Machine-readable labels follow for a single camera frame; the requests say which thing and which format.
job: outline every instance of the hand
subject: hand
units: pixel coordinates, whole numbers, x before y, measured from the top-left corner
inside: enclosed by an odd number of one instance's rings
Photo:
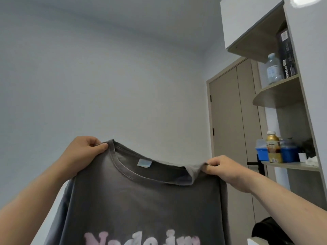
[[[202,166],[203,172],[219,176],[241,192],[250,192],[251,179],[260,176],[260,174],[243,167],[227,156],[211,158],[207,164],[209,165]]]
[[[108,149],[93,136],[78,136],[66,148],[60,158],[52,165],[64,181],[73,178],[79,171],[86,168],[100,153]]]

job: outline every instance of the black door handle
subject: black door handle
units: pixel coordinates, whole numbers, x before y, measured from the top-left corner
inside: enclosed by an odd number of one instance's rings
[[[259,156],[257,155],[257,162],[247,162],[249,166],[257,165],[259,169],[259,173],[266,176],[266,173],[264,172],[264,165],[262,162],[259,160]]]

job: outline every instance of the black box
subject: black box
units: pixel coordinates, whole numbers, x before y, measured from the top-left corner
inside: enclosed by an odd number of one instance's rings
[[[288,28],[277,34],[277,40],[284,78],[289,78],[296,75],[298,71],[296,69],[296,63]]]

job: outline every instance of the light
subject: light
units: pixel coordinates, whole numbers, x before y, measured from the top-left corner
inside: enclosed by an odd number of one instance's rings
[[[321,0],[291,0],[291,4],[295,8],[302,8],[313,5]]]

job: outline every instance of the door frame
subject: door frame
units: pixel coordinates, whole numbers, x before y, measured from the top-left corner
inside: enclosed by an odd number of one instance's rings
[[[211,104],[210,104],[210,86],[209,84],[215,80],[217,80],[219,77],[230,71],[231,69],[235,68],[237,65],[245,61],[247,58],[240,57],[233,63],[231,63],[229,66],[227,66],[225,69],[223,69],[221,72],[216,74],[214,77],[207,80],[207,99],[208,99],[208,110],[209,110],[209,126],[210,126],[210,144],[211,144],[211,156],[215,156],[215,149],[214,149],[214,135],[212,130],[212,113],[211,113]],[[254,88],[255,92],[258,93],[261,90],[261,81],[260,81],[260,74],[259,74],[259,67],[258,62],[251,60],[251,66],[252,66],[252,74],[253,74],[253,81],[254,81]],[[264,107],[258,107],[258,113],[259,113],[259,121],[260,121],[260,127],[261,127],[261,133],[262,137],[264,138],[267,135],[268,126],[267,126],[267,118],[266,118],[266,111]],[[271,175],[272,180],[276,181],[275,175]]]

